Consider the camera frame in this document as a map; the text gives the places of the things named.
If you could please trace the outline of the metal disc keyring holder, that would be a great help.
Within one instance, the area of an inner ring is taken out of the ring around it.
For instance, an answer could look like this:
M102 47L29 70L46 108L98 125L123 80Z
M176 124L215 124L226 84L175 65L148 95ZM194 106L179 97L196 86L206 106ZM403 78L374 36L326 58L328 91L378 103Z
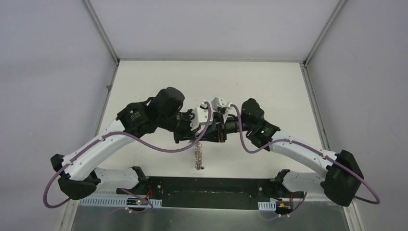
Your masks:
M194 145L193 148L194 156L195 156L195 169L196 170L203 170L203 157L202 157L202 145L198 142Z

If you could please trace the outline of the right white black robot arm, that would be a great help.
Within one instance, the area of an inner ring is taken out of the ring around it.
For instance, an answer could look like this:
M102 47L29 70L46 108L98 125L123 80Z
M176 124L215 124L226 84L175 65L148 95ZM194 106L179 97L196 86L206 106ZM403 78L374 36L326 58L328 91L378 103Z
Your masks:
M366 185L363 173L349 151L339 153L319 149L304 143L264 118L264 110L255 99L246 100L241 109L221 98L207 106L202 103L192 111L192 130L207 123L216 127L217 142L226 141L229 133L238 133L240 139L247 138L257 149L286 156L311 169L311 172L282 170L273 184L273 191L279 197L291 192L312 192L325 195L340 206L349 206L361 185Z

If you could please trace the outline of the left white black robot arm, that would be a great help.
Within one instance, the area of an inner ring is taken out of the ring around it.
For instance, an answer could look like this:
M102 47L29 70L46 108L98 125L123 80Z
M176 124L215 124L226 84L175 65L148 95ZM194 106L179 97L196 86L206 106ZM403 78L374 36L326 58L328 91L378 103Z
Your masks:
M86 145L69 155L55 154L51 164L58 173L60 190L72 200L83 199L99 190L146 191L147 180L140 167L105 169L99 165L119 149L151 134L157 128L173 132L175 142L189 132L196 132L198 113L181 112L184 95L173 87L161 89L145 101L129 103L116 118Z

